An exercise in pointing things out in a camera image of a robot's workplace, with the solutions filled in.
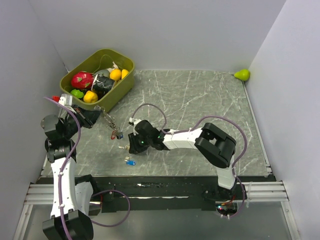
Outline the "metal disc with key rings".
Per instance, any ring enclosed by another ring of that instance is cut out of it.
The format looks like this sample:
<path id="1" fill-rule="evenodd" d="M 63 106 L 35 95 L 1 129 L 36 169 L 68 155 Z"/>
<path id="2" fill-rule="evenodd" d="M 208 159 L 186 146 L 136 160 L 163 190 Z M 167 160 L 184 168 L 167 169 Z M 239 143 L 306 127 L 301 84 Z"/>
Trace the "metal disc with key rings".
<path id="1" fill-rule="evenodd" d="M 116 120 L 106 112 L 104 107 L 96 105 L 94 107 L 94 110 L 101 111 L 100 116 L 104 119 L 106 126 L 109 127 L 110 130 L 112 130 L 112 132 L 114 133 L 114 135 L 119 139 L 122 132 L 120 131 L 119 127 L 116 125 Z"/>

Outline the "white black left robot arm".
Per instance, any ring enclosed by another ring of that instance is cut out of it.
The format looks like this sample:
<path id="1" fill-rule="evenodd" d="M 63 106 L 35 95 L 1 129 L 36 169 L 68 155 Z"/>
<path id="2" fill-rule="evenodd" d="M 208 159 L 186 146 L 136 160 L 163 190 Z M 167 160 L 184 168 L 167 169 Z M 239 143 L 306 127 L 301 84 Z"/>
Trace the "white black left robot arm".
<path id="1" fill-rule="evenodd" d="M 46 135 L 47 160 L 53 173 L 53 201 L 50 219 L 42 223 L 49 240 L 91 240 L 93 224 L 89 217 L 90 201 L 99 195 L 89 174 L 75 179 L 76 146 L 72 137 L 82 128 L 92 128 L 100 110 L 85 110 L 73 105 L 65 118 L 47 115 L 41 121 Z"/>

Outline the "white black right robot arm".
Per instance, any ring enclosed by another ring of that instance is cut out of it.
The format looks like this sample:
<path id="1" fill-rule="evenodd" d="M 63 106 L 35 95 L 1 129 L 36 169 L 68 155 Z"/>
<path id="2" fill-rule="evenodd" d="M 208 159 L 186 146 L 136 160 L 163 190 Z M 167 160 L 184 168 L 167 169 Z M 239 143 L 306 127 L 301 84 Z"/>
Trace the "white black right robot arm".
<path id="1" fill-rule="evenodd" d="M 198 150 L 217 171 L 218 193 L 223 199 L 230 199 L 236 193 L 236 178 L 232 171 L 236 140 L 212 123 L 202 128 L 179 132 L 178 130 L 156 129 L 147 120 L 130 118 L 133 132 L 128 135 L 128 152 L 138 155 L 149 147 L 158 151 L 175 149 Z"/>

